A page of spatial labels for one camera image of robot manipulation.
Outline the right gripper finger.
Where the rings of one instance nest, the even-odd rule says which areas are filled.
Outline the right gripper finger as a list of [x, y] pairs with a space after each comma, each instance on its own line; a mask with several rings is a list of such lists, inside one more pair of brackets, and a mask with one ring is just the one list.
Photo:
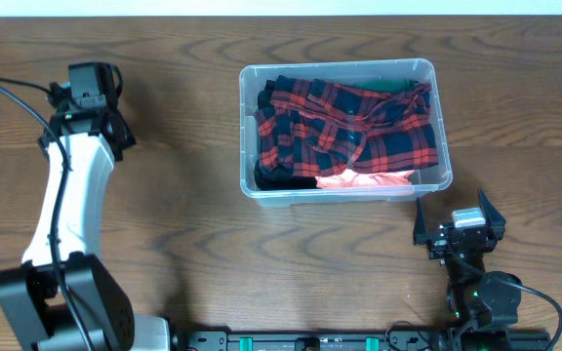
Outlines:
[[425, 244], [430, 239], [430, 234], [426, 226], [426, 220], [423, 214], [422, 200], [416, 199], [417, 214], [413, 229], [413, 242], [415, 244]]
[[487, 226], [494, 234], [503, 234], [505, 232], [506, 219], [492, 205], [482, 189], [478, 189], [478, 198], [480, 209], [486, 219]]

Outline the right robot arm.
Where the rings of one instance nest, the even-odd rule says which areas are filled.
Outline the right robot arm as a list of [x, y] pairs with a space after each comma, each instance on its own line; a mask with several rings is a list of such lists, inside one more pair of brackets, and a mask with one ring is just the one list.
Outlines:
[[416, 246], [447, 269], [447, 305], [457, 322], [430, 339], [433, 350], [512, 350], [509, 327], [518, 322], [518, 279], [488, 271], [484, 255], [503, 238], [506, 220], [483, 191], [479, 206], [455, 211], [452, 220], [431, 232], [417, 202], [413, 230]]

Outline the dark green cloth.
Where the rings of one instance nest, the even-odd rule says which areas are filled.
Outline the dark green cloth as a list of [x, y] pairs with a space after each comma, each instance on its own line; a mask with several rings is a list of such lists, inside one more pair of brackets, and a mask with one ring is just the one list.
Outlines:
[[398, 94], [413, 90], [418, 84], [416, 80], [402, 79], [374, 79], [354, 84], [355, 88], [378, 93]]

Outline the red plaid flannel shirt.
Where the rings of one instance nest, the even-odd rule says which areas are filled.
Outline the red plaid flannel shirt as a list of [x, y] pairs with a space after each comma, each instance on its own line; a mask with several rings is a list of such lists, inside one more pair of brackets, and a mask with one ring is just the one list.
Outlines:
[[283, 75], [258, 94], [254, 117], [266, 177], [375, 174], [437, 165], [428, 83], [383, 93]]

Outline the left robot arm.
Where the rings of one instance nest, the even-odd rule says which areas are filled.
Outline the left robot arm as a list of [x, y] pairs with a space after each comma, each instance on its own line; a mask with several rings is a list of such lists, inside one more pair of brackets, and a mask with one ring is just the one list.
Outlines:
[[49, 89], [46, 193], [20, 266], [0, 271], [0, 307], [24, 350], [168, 350], [168, 322], [135, 313], [100, 260], [105, 189], [136, 143], [118, 109], [120, 70], [75, 63], [68, 77]]

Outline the large black garment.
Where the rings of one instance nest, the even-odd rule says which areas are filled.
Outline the large black garment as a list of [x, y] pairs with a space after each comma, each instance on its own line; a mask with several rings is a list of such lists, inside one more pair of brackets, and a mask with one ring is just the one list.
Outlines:
[[[274, 86], [273, 80], [267, 80], [264, 89], [258, 93], [259, 110], [272, 106], [270, 101]], [[262, 191], [317, 189], [315, 177], [265, 175], [262, 172], [260, 161], [257, 161], [254, 166], [254, 180], [259, 190]]]

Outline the pink garment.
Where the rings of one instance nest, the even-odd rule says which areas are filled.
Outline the pink garment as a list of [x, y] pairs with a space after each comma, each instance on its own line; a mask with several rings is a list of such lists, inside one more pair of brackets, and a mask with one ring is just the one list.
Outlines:
[[391, 187], [411, 185], [409, 177], [413, 173], [414, 171], [359, 174], [347, 169], [339, 175], [317, 176], [315, 179], [316, 186], [321, 189]]

